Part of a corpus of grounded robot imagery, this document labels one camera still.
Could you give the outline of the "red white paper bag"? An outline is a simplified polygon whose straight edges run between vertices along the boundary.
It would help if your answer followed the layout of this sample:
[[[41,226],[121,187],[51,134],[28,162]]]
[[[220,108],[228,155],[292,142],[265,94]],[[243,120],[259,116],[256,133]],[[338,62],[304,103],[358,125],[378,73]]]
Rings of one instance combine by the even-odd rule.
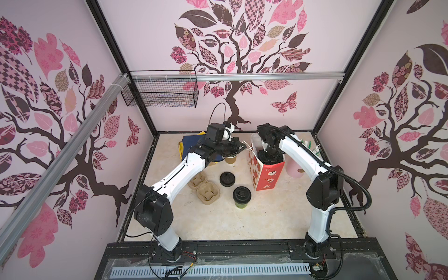
[[[247,150],[247,163],[255,191],[274,189],[285,165],[282,154],[279,154],[277,160],[271,161],[266,149],[267,145],[263,144],[260,136],[252,134]]]

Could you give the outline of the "pink cylinder holder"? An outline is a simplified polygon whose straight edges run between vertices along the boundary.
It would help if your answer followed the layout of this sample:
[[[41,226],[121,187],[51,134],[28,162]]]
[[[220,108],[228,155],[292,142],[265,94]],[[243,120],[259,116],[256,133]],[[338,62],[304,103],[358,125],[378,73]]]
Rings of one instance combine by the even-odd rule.
[[[288,155],[285,155],[285,169],[287,174],[293,178],[301,178],[305,175],[302,167]]]

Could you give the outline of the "black cup lid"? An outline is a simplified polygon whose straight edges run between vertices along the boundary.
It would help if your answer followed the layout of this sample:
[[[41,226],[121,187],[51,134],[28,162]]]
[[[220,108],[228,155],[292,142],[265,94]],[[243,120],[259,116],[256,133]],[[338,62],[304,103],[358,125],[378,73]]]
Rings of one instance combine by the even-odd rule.
[[[252,192],[244,186],[239,186],[233,190],[232,194],[233,200],[240,199],[252,199]]]

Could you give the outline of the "green paper coffee cup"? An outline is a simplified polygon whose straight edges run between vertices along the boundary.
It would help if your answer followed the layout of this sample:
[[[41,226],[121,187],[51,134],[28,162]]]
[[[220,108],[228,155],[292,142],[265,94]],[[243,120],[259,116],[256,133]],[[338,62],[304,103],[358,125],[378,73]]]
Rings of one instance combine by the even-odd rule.
[[[234,204],[236,205],[237,208],[239,209],[244,209],[247,207],[247,205],[249,204],[250,199],[235,199],[234,200]]]

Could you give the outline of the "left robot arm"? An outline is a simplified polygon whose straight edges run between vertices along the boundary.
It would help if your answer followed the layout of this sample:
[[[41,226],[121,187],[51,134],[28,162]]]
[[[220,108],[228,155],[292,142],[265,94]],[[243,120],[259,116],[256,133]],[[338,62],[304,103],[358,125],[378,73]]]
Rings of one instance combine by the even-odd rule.
[[[189,149],[177,167],[152,186],[142,185],[137,192],[133,217],[152,233],[170,261],[178,260],[182,253],[182,240],[172,226],[172,202],[187,183],[211,162],[218,157],[236,156],[247,148],[238,137],[232,136],[234,130],[235,126],[227,121],[211,123],[205,135]]]

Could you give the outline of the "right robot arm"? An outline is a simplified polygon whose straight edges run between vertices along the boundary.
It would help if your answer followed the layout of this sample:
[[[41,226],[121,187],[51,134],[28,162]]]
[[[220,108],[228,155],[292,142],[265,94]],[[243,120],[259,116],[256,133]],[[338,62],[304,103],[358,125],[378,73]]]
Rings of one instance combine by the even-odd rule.
[[[311,205],[311,221],[305,236],[304,251],[311,259],[318,259],[330,248],[333,215],[338,211],[365,211],[372,205],[372,196],[364,185],[346,175],[339,166],[333,167],[306,147],[287,126],[275,127],[268,123],[257,127],[257,134],[272,155],[288,155],[309,176],[311,185],[306,198]],[[337,206],[343,194],[344,182],[354,184],[362,191],[366,203],[357,207]]]

